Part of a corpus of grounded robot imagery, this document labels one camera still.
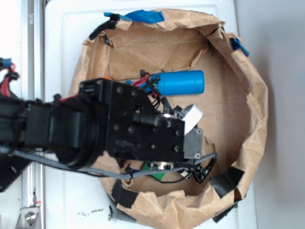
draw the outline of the grey cable sleeve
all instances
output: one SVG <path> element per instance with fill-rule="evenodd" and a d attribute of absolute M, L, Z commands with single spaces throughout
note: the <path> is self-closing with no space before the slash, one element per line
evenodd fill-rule
<path fill-rule="evenodd" d="M 11 148 L 8 146 L 0 146 L 0 153 L 1 154 L 7 154 L 11 151 Z M 69 166 L 62 164 L 58 161 L 54 161 L 52 159 L 37 155 L 37 154 L 29 154 L 29 153 L 24 153 L 21 152 L 19 150 L 15 150 L 12 152 L 12 155 L 14 156 L 18 156 L 18 157 L 23 157 L 25 159 L 31 160 L 31 161 L 35 161 L 47 166 L 51 166 L 54 168 L 58 168 L 58 169 L 64 169 L 64 170 L 69 170 L 69 171 L 75 171 L 72 170 Z M 195 164 L 199 164 L 204 160 L 207 160 L 209 158 L 215 158 L 217 157 L 217 153 L 212 153 L 212 154 L 208 154 L 205 155 L 203 157 L 201 157 L 198 160 L 195 160 Z M 186 169 L 188 170 L 188 168 L 184 168 L 184 167 L 177 167 L 174 169 L 165 169 L 165 170 L 160 170 L 160 169 L 150 169 L 150 170 L 145 170 L 145 171 L 140 171 L 140 172 L 133 172 L 132 174 L 119 174 L 119 173 L 115 173 L 115 172 L 111 172 L 105 169 L 98 169 L 98 168 L 88 168 L 86 169 L 85 173 L 87 173 L 88 175 L 102 175 L 102 176 L 106 176 L 106 177 L 113 177 L 115 179 L 120 179 L 120 180 L 125 180 L 125 179 L 132 179 L 132 178 L 136 178 L 136 177 L 142 177 L 142 176 L 148 176 L 148 175 L 152 175 L 152 174 L 157 174 L 157 173 L 170 173 L 170 172 L 177 172 L 180 170 Z"/>

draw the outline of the black tape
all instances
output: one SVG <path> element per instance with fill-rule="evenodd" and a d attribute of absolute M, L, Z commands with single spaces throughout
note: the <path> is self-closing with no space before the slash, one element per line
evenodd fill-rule
<path fill-rule="evenodd" d="M 222 198 L 237 187 L 243 175 L 243 171 L 230 167 L 226 172 L 211 177 L 210 182 Z"/>
<path fill-rule="evenodd" d="M 110 201 L 110 214 L 108 216 L 108 220 L 111 219 L 119 219 L 119 220 L 124 220 L 127 222 L 135 223 L 136 220 L 132 218 L 130 215 L 127 215 L 125 212 L 119 210 L 116 208 L 116 203 L 110 198 L 109 195 L 107 195 Z"/>
<path fill-rule="evenodd" d="M 138 193 L 124 189 L 122 187 L 122 181 L 117 180 L 112 189 L 111 196 L 118 204 L 121 204 L 125 208 L 131 208 L 138 196 Z"/>
<path fill-rule="evenodd" d="M 104 30 L 114 30 L 115 25 L 118 23 L 118 20 L 120 20 L 119 14 L 112 14 L 110 15 L 109 21 L 106 21 L 105 23 L 99 25 L 89 36 L 89 39 L 92 41 L 94 40 L 102 31 Z"/>
<path fill-rule="evenodd" d="M 213 221 L 214 221 L 215 223 L 218 223 L 218 222 L 219 222 L 220 220 L 222 220 L 225 216 L 227 216 L 228 213 L 229 213 L 232 209 L 237 208 L 237 207 L 238 207 L 237 204 L 238 204 L 238 203 L 234 203 L 232 206 L 230 206 L 230 207 L 227 208 L 226 210 L 217 213 L 216 216 L 213 217 Z"/>

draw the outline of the metal bolt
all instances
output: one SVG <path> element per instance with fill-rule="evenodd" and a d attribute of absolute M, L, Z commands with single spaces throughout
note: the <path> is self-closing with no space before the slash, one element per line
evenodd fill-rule
<path fill-rule="evenodd" d="M 173 149 L 174 149 L 175 152 L 179 152 L 180 147 L 179 146 L 175 146 Z"/>
<path fill-rule="evenodd" d="M 34 212 L 29 212 L 28 214 L 25 215 L 25 220 L 30 224 L 35 222 L 36 220 L 36 215 Z"/>
<path fill-rule="evenodd" d="M 10 167 L 10 170 L 11 170 L 12 173 L 17 173 L 17 170 L 13 166 Z"/>
<path fill-rule="evenodd" d="M 130 95 L 131 95 L 132 97 L 136 97 L 136 96 L 137 96 L 137 92 L 136 92 L 135 90 L 133 90 L 133 91 L 130 93 Z"/>
<path fill-rule="evenodd" d="M 117 87 L 116 88 L 116 93 L 117 94 L 122 94 L 123 93 L 123 88 L 122 87 Z"/>
<path fill-rule="evenodd" d="M 196 159 L 199 159 L 200 157 L 201 157 L 200 154 L 195 154 L 195 158 L 196 158 Z"/>
<path fill-rule="evenodd" d="M 154 128 L 152 129 L 152 132 L 156 134 L 156 133 L 158 132 L 158 128 L 157 128 L 157 127 L 154 127 Z"/>
<path fill-rule="evenodd" d="M 197 129 L 197 130 L 196 130 L 196 133 L 197 133 L 198 135 L 201 135 L 201 134 L 202 134 L 202 130 L 201 130 L 201 129 Z"/>
<path fill-rule="evenodd" d="M 180 130 L 176 130 L 175 134 L 176 134 L 176 136 L 180 136 L 181 131 Z"/>
<path fill-rule="evenodd" d="M 134 132 L 134 127 L 129 126 L 127 130 L 128 130 L 128 133 L 132 134 Z"/>
<path fill-rule="evenodd" d="M 117 124 L 115 124 L 115 125 L 113 126 L 113 130 L 114 130 L 114 131 L 119 131 L 119 129 L 120 129 L 120 126 L 117 125 Z"/>

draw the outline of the blue cylinder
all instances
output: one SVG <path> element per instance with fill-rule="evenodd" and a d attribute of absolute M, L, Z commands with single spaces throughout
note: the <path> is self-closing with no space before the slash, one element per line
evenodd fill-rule
<path fill-rule="evenodd" d="M 152 78 L 160 77 L 158 90 L 161 95 L 201 94 L 204 92 L 203 71 L 184 71 L 158 73 Z"/>

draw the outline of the black metal bracket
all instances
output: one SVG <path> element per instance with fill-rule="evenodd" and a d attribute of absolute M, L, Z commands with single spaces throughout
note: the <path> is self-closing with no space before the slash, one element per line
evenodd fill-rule
<path fill-rule="evenodd" d="M 30 165 L 31 161 L 0 154 L 0 192 L 4 192 Z"/>

